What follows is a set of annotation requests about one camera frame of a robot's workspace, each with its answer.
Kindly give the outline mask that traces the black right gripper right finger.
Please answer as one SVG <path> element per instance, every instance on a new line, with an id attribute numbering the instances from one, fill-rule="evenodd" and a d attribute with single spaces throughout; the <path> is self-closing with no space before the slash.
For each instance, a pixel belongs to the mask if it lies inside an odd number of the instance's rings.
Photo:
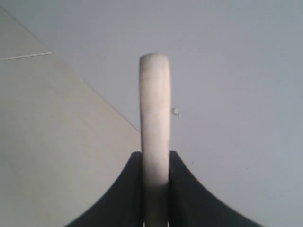
<path id="1" fill-rule="evenodd" d="M 170 152 L 168 220 L 171 227 L 259 227 L 211 194 Z"/>

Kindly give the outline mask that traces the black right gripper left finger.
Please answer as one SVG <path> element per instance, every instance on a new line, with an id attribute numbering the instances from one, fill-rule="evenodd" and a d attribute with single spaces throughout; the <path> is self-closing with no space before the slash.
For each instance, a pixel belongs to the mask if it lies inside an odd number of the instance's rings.
<path id="1" fill-rule="evenodd" d="M 133 152 L 107 192 L 68 227 L 142 227 L 142 153 Z"/>

